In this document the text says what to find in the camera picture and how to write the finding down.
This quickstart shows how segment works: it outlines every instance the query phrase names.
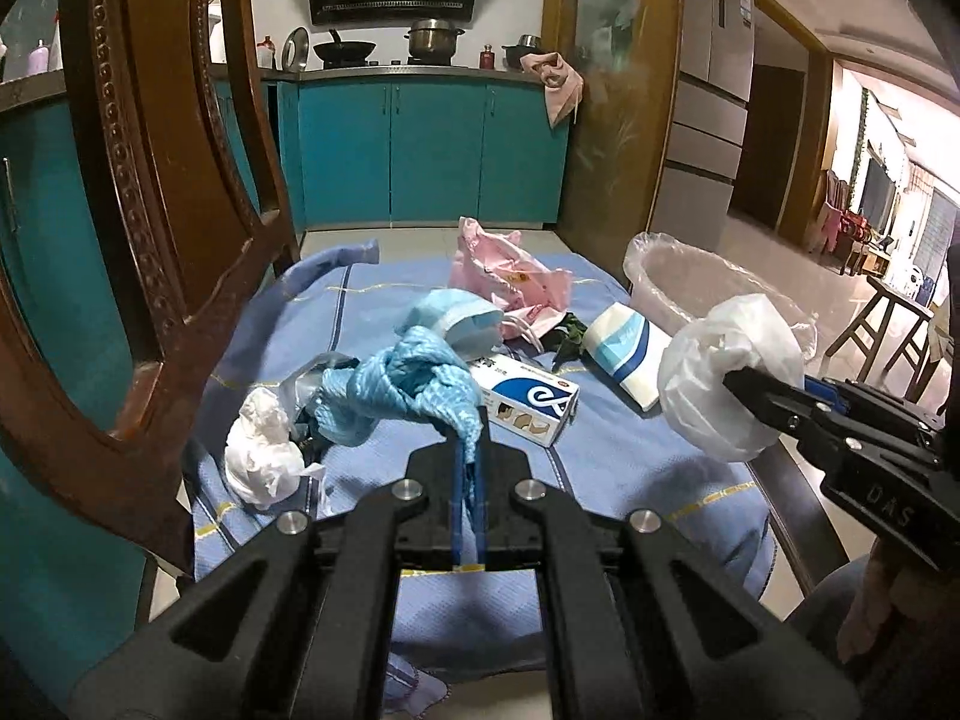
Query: wooden chair back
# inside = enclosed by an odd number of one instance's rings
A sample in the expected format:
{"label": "wooden chair back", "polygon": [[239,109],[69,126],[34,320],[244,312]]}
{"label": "wooden chair back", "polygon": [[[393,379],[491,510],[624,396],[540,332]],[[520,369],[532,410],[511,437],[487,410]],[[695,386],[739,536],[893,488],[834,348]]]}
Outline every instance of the wooden chair back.
{"label": "wooden chair back", "polygon": [[[0,12],[13,1],[0,0]],[[203,385],[265,271],[298,256],[258,89],[251,1],[221,2],[259,214],[209,76],[208,0],[59,0],[80,170],[133,354],[112,429],[98,429],[61,389],[0,269],[4,451],[70,512],[187,572],[179,455]]]}

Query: white plastic bag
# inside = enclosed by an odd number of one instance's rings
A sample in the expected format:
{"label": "white plastic bag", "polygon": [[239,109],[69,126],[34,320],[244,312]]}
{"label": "white plastic bag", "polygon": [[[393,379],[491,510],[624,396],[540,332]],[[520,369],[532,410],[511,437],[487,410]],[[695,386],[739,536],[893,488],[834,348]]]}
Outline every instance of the white plastic bag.
{"label": "white plastic bag", "polygon": [[803,358],[817,353],[816,317],[810,317],[760,276],[711,251],[682,244],[664,233],[640,233],[623,258],[630,279],[630,307],[667,335],[702,319],[714,306],[736,295],[766,295],[790,330]]}
{"label": "white plastic bag", "polygon": [[741,295],[690,322],[666,347],[656,377],[664,416],[677,433],[728,463],[754,459],[779,433],[758,421],[723,384],[728,371],[766,370],[803,387],[803,354],[766,295]]}

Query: teal cabinet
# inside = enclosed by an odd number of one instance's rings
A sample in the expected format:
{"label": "teal cabinet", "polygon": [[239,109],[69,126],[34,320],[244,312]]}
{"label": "teal cabinet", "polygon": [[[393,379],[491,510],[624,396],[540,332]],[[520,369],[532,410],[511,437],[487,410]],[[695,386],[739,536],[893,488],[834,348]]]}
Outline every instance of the teal cabinet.
{"label": "teal cabinet", "polygon": [[[63,97],[0,114],[0,261],[66,394],[112,425],[133,361]],[[64,462],[83,458],[64,445]],[[65,707],[78,676],[133,631],[143,554],[72,517],[2,453],[0,533],[0,637]]]}
{"label": "teal cabinet", "polygon": [[475,217],[486,90],[472,81],[409,79],[392,89],[390,218]]}
{"label": "teal cabinet", "polygon": [[486,103],[477,218],[556,221],[570,119],[550,129],[539,86],[488,84]]}
{"label": "teal cabinet", "polygon": [[391,87],[306,84],[299,109],[306,225],[390,220]]}
{"label": "teal cabinet", "polygon": [[277,111],[275,136],[280,151],[280,167],[287,180],[287,196],[290,199],[290,215],[293,217],[296,234],[306,229],[304,212],[304,169],[299,149],[299,86],[295,83],[280,81],[275,87],[275,108]]}

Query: blue logo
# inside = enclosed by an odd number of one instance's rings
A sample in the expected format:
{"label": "blue logo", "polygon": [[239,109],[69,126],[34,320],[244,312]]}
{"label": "blue logo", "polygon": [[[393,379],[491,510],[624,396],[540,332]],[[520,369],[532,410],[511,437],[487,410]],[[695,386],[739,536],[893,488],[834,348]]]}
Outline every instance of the blue logo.
{"label": "blue logo", "polygon": [[495,385],[493,391],[555,419],[563,416],[563,410],[570,401],[569,392],[536,379],[506,379]]}

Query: cabinet handle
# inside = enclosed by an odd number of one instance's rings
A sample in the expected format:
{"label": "cabinet handle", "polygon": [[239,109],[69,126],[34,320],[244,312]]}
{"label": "cabinet handle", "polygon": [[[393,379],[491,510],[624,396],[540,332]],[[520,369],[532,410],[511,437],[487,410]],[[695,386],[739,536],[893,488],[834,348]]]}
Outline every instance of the cabinet handle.
{"label": "cabinet handle", "polygon": [[7,177],[7,216],[10,219],[11,232],[16,233],[16,231],[20,229],[20,222],[16,218],[16,197],[13,196],[13,174],[11,173],[10,161],[7,157],[3,158],[3,171],[4,175]]}

